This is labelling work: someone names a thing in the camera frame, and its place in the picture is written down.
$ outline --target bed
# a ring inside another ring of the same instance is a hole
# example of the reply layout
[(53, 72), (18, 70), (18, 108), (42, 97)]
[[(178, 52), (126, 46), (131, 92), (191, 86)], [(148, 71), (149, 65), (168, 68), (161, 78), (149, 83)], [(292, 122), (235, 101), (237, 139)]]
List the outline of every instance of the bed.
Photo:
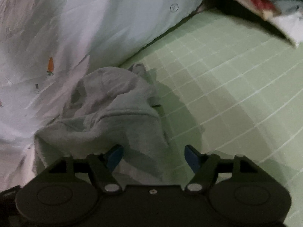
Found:
[[(31, 161), (32, 136), (79, 79), (140, 62), (157, 86), (157, 111), (176, 151), (169, 173), (182, 183), (192, 177), (179, 161), (186, 144), (226, 158), (244, 154), (288, 188), (286, 224), (301, 226), (303, 46), (218, 10), (157, 38), (202, 0), (150, 1), (0, 0), (0, 189), (33, 176), (19, 166)], [(54, 76), (46, 73), (50, 57)]]

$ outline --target gray towel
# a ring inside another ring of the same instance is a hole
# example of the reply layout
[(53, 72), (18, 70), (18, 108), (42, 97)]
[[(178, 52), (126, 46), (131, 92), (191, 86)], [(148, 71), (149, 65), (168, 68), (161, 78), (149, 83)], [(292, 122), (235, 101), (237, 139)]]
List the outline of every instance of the gray towel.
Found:
[(105, 67), (80, 80), (60, 116), (35, 134), (36, 172), (63, 155), (85, 158), (120, 144), (125, 156), (114, 176), (121, 184), (169, 183), (168, 146), (149, 102), (156, 89), (139, 76), (144, 73), (139, 65)]

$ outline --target carrot print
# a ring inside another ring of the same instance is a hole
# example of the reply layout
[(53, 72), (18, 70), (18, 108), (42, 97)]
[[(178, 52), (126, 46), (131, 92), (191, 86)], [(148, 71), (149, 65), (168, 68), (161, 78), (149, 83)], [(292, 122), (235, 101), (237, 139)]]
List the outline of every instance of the carrot print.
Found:
[(47, 73), (48, 73), (48, 75), (49, 76), (54, 75), (53, 71), (54, 71), (54, 62), (53, 62), (53, 58), (51, 57), (49, 59), (48, 67), (47, 67)]

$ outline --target blue trigger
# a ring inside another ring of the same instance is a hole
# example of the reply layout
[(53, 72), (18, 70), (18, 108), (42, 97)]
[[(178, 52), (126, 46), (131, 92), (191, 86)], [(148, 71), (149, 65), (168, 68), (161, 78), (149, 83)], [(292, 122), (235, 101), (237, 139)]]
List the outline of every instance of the blue trigger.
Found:
[(193, 146), (186, 145), (184, 149), (184, 157), (191, 170), (196, 174), (202, 165), (202, 154), (199, 153)]
[(120, 163), (124, 155), (124, 148), (121, 145), (116, 145), (110, 149), (105, 155), (106, 167), (112, 173), (116, 166)]

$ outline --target green bed sheet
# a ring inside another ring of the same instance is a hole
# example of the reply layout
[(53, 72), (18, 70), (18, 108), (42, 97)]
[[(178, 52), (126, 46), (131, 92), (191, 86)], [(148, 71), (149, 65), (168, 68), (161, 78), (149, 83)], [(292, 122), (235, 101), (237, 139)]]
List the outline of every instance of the green bed sheet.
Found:
[(303, 226), (303, 46), (217, 10), (197, 14), (122, 67), (144, 63), (156, 84), (172, 175), (193, 176), (186, 144), (244, 154), (290, 191), (290, 227)]

